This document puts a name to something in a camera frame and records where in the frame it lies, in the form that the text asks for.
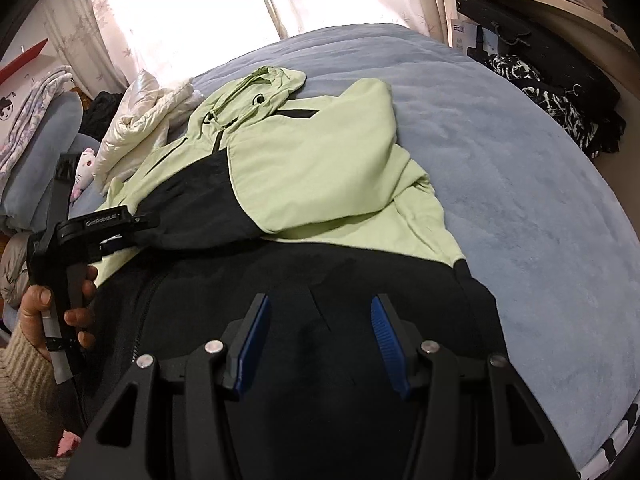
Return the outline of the beige knit sleeve left forearm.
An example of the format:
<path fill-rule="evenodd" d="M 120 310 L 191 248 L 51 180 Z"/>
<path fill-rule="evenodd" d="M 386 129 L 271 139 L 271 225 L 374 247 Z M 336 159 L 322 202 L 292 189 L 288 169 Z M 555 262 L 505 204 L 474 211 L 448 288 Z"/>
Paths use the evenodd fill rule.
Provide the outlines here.
<path fill-rule="evenodd" d="M 28 460 L 58 455 L 63 419 L 53 366 L 19 327 L 1 350 L 1 419 Z"/>

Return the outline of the person's left hand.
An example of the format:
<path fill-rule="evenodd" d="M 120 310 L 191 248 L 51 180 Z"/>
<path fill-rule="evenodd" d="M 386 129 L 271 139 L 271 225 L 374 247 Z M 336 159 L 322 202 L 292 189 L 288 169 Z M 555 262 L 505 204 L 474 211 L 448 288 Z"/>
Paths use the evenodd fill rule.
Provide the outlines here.
<path fill-rule="evenodd" d="M 88 308 L 88 304 L 96 294 L 97 277 L 98 269 L 94 266 L 87 266 L 85 279 L 81 286 L 82 306 L 71 308 L 64 313 L 64 322 L 75 330 L 81 347 L 85 349 L 91 348 L 96 342 L 96 336 L 90 332 L 94 314 Z M 49 359 L 49 353 L 46 348 L 42 315 L 48 313 L 53 304 L 53 294 L 50 289 L 40 285 L 29 286 L 23 296 L 20 317 L 18 318 L 18 327 L 23 341 L 22 347 L 30 347 L 30 352 L 40 354 L 45 360 Z M 25 353 L 25 350 L 20 348 L 16 342 L 17 336 L 13 336 L 10 343 L 11 349 L 18 349 L 21 353 Z"/>

